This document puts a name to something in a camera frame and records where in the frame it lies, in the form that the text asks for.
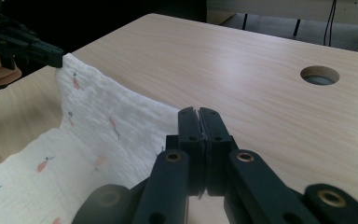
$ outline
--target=table surface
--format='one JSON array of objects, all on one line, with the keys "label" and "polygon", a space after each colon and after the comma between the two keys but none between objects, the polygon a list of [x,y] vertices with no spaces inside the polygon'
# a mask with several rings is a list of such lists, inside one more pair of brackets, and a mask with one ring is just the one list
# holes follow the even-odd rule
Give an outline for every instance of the table surface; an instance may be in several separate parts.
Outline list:
[{"label": "table surface", "polygon": [[[358,52],[150,14],[73,54],[167,105],[218,111],[239,147],[288,187],[326,183],[358,200]],[[339,81],[304,81],[313,65],[336,70]],[[0,161],[61,119],[54,68],[1,90]],[[189,223],[225,223],[221,199],[194,199],[189,212]]]}]

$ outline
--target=white towel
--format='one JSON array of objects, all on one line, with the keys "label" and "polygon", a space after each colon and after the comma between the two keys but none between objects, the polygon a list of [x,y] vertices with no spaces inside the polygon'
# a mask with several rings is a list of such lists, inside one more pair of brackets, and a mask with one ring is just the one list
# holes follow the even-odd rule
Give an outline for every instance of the white towel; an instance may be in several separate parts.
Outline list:
[{"label": "white towel", "polygon": [[56,71],[62,123],[0,164],[0,224],[71,223],[98,187],[130,189],[149,177],[166,135],[177,134],[177,108],[72,54]]}]

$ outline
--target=circular hole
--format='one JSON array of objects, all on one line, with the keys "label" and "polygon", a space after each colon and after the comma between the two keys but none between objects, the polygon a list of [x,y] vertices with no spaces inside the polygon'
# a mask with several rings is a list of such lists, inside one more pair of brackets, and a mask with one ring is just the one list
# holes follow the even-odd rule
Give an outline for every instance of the circular hole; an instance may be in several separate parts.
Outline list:
[{"label": "circular hole", "polygon": [[153,213],[149,217],[150,224],[163,224],[165,222],[165,216],[161,213]]},{"label": "circular hole", "polygon": [[109,207],[118,203],[120,195],[115,191],[104,192],[100,197],[98,202],[102,207]]},{"label": "circular hole", "polygon": [[167,161],[179,161],[181,156],[177,153],[170,153],[166,156]]},{"label": "circular hole", "polygon": [[324,202],[334,207],[344,207],[347,202],[339,194],[332,190],[322,189],[318,191],[319,198]]},{"label": "circular hole", "polygon": [[249,153],[242,152],[237,155],[237,159],[240,161],[248,162],[248,161],[253,161],[255,158]]},{"label": "circular hole", "polygon": [[336,70],[319,65],[304,68],[300,75],[307,82],[318,86],[328,86],[339,81]]},{"label": "circular hole", "polygon": [[301,224],[302,223],[301,218],[299,218],[298,216],[296,216],[293,213],[283,214],[283,219],[288,224]]}]

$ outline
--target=dark background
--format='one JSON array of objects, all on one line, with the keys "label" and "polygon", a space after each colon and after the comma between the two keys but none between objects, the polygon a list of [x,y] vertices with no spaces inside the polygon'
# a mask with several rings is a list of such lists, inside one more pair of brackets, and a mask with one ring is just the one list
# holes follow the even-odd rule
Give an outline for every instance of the dark background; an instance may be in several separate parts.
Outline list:
[{"label": "dark background", "polygon": [[[148,13],[206,22],[206,1],[5,0],[1,13],[67,53]],[[44,66],[36,62],[16,63],[24,77]]]}]

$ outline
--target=muslin cloth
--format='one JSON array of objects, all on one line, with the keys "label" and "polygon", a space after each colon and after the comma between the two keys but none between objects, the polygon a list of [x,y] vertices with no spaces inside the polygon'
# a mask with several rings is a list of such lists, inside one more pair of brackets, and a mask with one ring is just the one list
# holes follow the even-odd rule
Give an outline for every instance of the muslin cloth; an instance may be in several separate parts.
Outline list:
[{"label": "muslin cloth", "polygon": [[98,187],[130,189],[149,177],[166,135],[177,134],[177,108],[126,89],[70,53],[56,79],[62,123],[0,164],[0,223],[71,223]]}]

